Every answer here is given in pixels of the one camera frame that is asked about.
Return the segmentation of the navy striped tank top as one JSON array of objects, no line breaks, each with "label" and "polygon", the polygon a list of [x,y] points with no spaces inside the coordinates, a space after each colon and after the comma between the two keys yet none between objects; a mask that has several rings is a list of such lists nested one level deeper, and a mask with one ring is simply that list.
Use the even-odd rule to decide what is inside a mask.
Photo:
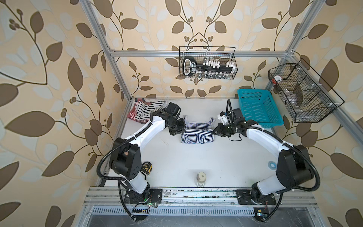
[{"label": "navy striped tank top", "polygon": [[216,119],[211,117],[203,123],[189,122],[188,116],[184,115],[185,132],[181,134],[182,144],[207,144],[215,141],[215,136],[212,134]]}]

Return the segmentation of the black white striped tank top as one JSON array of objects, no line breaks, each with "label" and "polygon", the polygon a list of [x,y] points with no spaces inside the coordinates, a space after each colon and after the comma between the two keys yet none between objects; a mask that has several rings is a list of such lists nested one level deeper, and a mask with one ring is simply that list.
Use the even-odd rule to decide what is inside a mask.
[{"label": "black white striped tank top", "polygon": [[142,101],[135,103],[135,114],[133,119],[141,124],[146,124],[151,117],[151,114],[157,110],[164,108],[165,101],[157,101],[153,103],[145,103]]}]

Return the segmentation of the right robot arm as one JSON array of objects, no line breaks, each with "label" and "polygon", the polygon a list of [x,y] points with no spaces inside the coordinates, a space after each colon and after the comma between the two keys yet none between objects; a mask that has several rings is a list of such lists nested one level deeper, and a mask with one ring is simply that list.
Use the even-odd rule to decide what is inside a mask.
[{"label": "right robot arm", "polygon": [[252,185],[246,196],[254,204],[264,203],[274,194],[282,194],[297,189],[314,192],[321,184],[317,168],[311,162],[309,152],[303,145],[295,146],[274,133],[264,129],[254,120],[246,120],[239,108],[233,109],[231,101],[226,111],[218,115],[221,121],[212,131],[213,135],[230,138],[234,134],[243,135],[259,143],[278,158],[275,173]]}]

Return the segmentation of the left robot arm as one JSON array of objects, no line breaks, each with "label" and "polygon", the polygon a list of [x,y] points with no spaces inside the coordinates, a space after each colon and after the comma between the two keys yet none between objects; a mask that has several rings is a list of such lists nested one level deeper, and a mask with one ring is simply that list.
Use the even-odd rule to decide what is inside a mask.
[{"label": "left robot arm", "polygon": [[133,195],[136,203],[147,202],[150,185],[141,173],[141,150],[165,128],[172,136],[185,132],[185,121],[180,113],[177,104],[169,103],[166,108],[151,113],[148,123],[133,135],[126,139],[118,138],[98,163],[98,177],[116,180]]}]

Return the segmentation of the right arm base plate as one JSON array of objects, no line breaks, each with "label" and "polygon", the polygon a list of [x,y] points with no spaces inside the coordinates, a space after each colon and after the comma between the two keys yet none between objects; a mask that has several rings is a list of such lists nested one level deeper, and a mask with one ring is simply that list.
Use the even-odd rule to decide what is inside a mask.
[{"label": "right arm base plate", "polygon": [[235,191],[239,205],[276,205],[273,194],[262,195],[255,189],[238,189]]}]

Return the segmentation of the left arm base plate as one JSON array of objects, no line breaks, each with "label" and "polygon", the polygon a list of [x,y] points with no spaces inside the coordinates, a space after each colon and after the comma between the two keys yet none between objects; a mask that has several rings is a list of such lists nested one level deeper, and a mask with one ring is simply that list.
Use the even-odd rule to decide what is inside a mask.
[{"label": "left arm base plate", "polygon": [[147,188],[143,193],[138,194],[135,191],[127,191],[125,194],[127,203],[160,203],[162,201],[162,189]]}]

